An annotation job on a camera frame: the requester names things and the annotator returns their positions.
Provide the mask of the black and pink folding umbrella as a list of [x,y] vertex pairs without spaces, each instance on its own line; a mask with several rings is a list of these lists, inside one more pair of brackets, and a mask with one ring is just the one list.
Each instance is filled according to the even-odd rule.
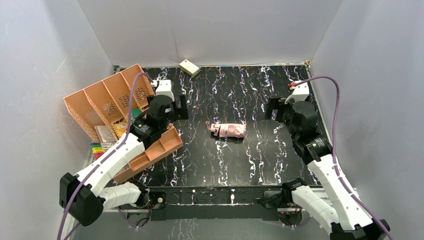
[[210,123],[205,122],[206,129],[215,138],[244,139],[248,132],[246,124],[242,123]]

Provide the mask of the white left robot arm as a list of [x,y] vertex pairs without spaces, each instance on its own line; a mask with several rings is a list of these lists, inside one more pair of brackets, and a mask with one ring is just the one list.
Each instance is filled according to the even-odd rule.
[[167,157],[183,143],[170,123],[187,120],[187,100],[180,107],[168,95],[148,96],[149,108],[138,115],[122,137],[100,158],[76,174],[66,173],[59,181],[59,204],[82,226],[94,223],[105,211],[126,204],[145,207],[149,188],[129,182],[122,169],[144,170]]

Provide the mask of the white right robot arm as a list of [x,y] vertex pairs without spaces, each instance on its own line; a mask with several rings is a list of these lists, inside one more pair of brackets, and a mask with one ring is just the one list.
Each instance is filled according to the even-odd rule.
[[383,240],[390,227],[365,208],[348,184],[329,139],[317,128],[318,113],[309,101],[272,97],[265,106],[265,119],[283,123],[292,145],[304,164],[318,178],[330,203],[317,196],[301,178],[285,182],[281,196],[306,210],[328,233],[331,240]]

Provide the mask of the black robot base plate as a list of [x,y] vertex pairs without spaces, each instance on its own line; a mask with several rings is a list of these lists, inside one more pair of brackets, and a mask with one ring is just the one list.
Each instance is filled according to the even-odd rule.
[[261,219],[297,225],[304,209],[289,203],[280,186],[151,187],[152,221]]

